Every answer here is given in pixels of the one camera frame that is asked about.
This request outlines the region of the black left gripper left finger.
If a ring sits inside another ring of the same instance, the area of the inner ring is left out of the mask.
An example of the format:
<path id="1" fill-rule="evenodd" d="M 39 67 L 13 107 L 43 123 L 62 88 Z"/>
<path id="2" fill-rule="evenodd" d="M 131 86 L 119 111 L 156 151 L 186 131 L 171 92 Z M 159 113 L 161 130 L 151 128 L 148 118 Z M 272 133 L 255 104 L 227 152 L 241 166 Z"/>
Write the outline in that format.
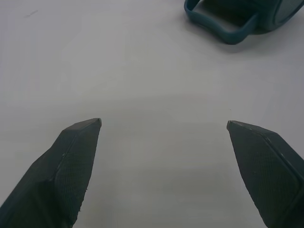
<path id="1" fill-rule="evenodd" d="M 92 175 L 102 121 L 64 129 L 0 207 L 0 228 L 73 228 Z"/>

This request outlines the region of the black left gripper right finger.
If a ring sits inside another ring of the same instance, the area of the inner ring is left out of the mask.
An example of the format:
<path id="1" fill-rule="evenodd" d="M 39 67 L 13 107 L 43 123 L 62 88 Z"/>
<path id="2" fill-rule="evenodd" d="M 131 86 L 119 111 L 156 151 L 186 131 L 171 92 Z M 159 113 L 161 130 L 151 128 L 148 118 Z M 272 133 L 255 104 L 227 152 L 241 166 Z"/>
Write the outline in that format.
<path id="1" fill-rule="evenodd" d="M 304 228 L 304 159 L 277 133 L 228 121 L 238 168 L 267 228 Z"/>

